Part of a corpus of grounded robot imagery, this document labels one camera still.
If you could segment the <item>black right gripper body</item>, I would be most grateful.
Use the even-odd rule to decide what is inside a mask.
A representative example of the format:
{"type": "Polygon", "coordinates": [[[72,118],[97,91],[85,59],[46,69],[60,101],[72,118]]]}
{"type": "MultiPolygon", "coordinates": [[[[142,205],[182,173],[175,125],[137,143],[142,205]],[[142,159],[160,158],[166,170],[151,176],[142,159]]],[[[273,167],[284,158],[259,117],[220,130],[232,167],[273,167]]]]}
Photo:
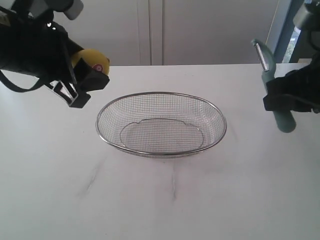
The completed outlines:
{"type": "Polygon", "coordinates": [[[309,65],[298,70],[299,78],[302,80],[300,97],[303,102],[299,103],[298,112],[308,113],[320,112],[320,54],[316,53],[309,65]]]}

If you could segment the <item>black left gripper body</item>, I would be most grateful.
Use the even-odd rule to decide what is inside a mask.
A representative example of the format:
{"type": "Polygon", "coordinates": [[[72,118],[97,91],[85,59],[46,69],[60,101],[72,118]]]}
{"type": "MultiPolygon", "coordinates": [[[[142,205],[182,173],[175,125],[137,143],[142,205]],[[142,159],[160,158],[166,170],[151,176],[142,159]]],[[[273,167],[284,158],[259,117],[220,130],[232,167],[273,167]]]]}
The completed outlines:
{"type": "Polygon", "coordinates": [[[54,21],[53,12],[32,17],[27,12],[0,14],[0,68],[35,77],[72,82],[72,55],[83,48],[54,21]]]}

